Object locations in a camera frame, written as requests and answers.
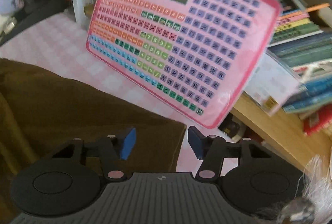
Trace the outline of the brown corduroy garment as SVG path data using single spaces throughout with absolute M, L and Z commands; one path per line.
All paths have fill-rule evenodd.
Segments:
M 173 172 L 186 127 L 83 82 L 1 59 L 1 223 L 18 215 L 10 180 L 74 138 L 92 142 L 128 127 L 137 141 L 126 172 Z

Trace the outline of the pink learning tablet toy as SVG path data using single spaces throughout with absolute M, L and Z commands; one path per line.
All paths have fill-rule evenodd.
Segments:
M 277 0 L 97 0 L 86 48 L 212 129 L 241 95 L 281 12 Z

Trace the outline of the pink checkered tablecloth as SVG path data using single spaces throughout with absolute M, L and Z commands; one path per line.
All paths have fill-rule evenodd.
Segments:
M 54 15 L 11 39 L 1 47 L 1 59 L 41 67 L 66 79 L 83 82 L 145 110 L 191 126 L 176 112 L 135 83 L 90 54 L 87 33 L 63 13 Z M 200 161 L 191 150 L 185 131 L 175 171 L 196 172 Z

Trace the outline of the black box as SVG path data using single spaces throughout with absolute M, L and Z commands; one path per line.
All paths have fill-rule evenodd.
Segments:
M 9 33 L 1 36 L 1 46 L 42 20 L 63 12 L 69 5 L 70 1 L 68 0 L 44 0 L 31 12 L 25 10 L 19 11 L 14 16 L 17 20 L 16 25 Z

